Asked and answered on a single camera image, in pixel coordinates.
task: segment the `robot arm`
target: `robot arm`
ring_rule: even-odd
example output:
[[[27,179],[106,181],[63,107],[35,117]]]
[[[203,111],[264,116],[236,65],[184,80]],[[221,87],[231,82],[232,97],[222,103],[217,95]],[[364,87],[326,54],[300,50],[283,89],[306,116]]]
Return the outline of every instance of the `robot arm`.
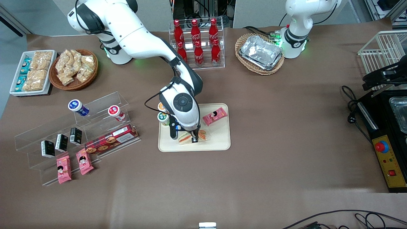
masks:
[[[68,14],[68,20],[71,26],[80,32],[85,32],[80,24],[89,27],[88,25],[92,25],[92,23],[101,24],[94,27],[104,28],[110,32],[111,37],[109,34],[97,34],[97,36],[105,46],[107,40],[110,39],[110,43],[107,45],[111,44],[108,50],[114,62],[118,61],[115,55],[121,55],[120,60],[122,61],[126,61],[127,56],[130,59],[160,56],[176,72],[178,71],[179,77],[174,77],[168,86],[161,89],[160,101],[178,120],[181,127],[191,133],[194,140],[197,141],[200,117],[199,107],[194,97],[202,91],[202,79],[166,41],[154,36],[144,27],[134,9],[131,8],[130,2],[135,2],[135,0],[89,0],[77,8],[77,14],[73,9]],[[85,21],[89,18],[96,19],[86,23],[83,21],[84,18],[86,18]]]
[[[341,0],[287,0],[285,10],[291,16],[291,23],[280,31],[284,57],[291,59],[300,55],[313,26],[312,15],[327,13],[340,4]]]

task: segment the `wicker basket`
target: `wicker basket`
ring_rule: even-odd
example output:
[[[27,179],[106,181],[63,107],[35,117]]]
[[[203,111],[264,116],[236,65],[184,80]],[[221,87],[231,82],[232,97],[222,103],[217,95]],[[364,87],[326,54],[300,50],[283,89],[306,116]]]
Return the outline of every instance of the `wicker basket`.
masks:
[[[77,52],[80,53],[83,56],[93,56],[93,59],[95,61],[95,70],[93,71],[92,75],[90,76],[89,79],[87,79],[85,82],[80,82],[77,78],[76,75],[74,76],[74,81],[66,86],[64,86],[61,81],[58,79],[57,75],[57,69],[55,68],[55,65],[57,64],[59,57],[56,58],[54,63],[51,66],[50,69],[50,82],[54,87],[59,88],[61,90],[81,90],[84,89],[85,87],[89,86],[93,80],[96,78],[96,75],[98,73],[98,58],[95,56],[95,54],[91,51],[85,50],[85,49],[77,49]]]
[[[260,75],[271,75],[271,74],[275,73],[284,63],[284,55],[280,58],[280,60],[277,62],[277,64],[274,66],[274,68],[271,71],[265,71],[265,70],[261,69],[259,66],[253,64],[252,62],[246,60],[245,58],[243,58],[239,55],[239,49],[243,46],[243,44],[247,41],[247,39],[250,36],[254,36],[254,35],[258,35],[261,38],[263,38],[265,41],[271,42],[271,40],[269,38],[267,38],[263,35],[259,35],[259,34],[255,34],[255,33],[245,34],[237,40],[237,42],[234,46],[236,57],[250,71],[260,74]]]

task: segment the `red glass bottle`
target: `red glass bottle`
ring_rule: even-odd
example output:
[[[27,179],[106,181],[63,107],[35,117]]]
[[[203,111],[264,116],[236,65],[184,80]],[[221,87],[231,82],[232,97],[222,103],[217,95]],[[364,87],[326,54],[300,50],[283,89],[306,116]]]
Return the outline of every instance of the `red glass bottle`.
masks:
[[[213,40],[212,46],[212,65],[219,66],[221,63],[221,48],[219,48],[219,40]]]
[[[201,48],[201,41],[196,41],[195,43],[195,64],[197,68],[202,68],[204,66],[204,51]]]
[[[213,41],[218,39],[218,27],[216,26],[216,18],[210,20],[209,29],[209,45],[213,45]]]
[[[184,59],[185,63],[188,64],[188,59],[186,58],[186,51],[184,49],[184,45],[182,43],[178,43],[178,54]]]
[[[194,47],[196,47],[197,42],[199,42],[199,46],[201,46],[201,31],[198,28],[198,21],[196,19],[192,19],[191,36]]]
[[[185,41],[184,41],[184,32],[182,31],[181,27],[179,26],[179,20],[175,19],[174,20],[174,38],[175,38],[175,42],[177,43],[181,43],[182,45],[184,45]]]

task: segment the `brown table cover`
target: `brown table cover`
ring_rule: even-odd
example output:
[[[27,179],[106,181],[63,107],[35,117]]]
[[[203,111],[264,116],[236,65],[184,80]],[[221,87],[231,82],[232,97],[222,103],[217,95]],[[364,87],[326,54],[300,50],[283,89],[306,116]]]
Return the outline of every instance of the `brown table cover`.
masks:
[[[157,114],[143,106],[172,77],[160,58],[119,66],[99,49],[96,36],[28,35],[28,50],[83,48],[98,56],[100,67],[81,91],[10,96],[0,120],[0,228],[181,229],[213,221],[219,229],[278,229],[335,209],[406,219],[407,194],[387,193],[372,146],[346,122],[348,99],[340,93],[348,85],[363,95],[357,51],[383,30],[391,30],[389,20],[315,26],[298,58],[259,76],[234,54],[235,41],[248,31],[226,29],[226,68],[198,72],[204,89],[196,99],[229,106],[232,145],[173,153],[158,150]],[[14,136],[69,113],[66,104],[74,98],[87,103],[115,91],[128,100],[141,142],[108,156],[90,175],[41,186],[26,154],[15,150]],[[313,221],[360,227],[352,213]]]

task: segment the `yellow control panel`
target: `yellow control panel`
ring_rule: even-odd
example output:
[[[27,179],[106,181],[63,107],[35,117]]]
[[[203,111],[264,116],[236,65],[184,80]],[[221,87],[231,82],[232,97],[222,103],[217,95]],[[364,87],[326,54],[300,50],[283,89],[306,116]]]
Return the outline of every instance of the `yellow control panel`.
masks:
[[[388,187],[407,187],[387,135],[373,139],[374,150]]]

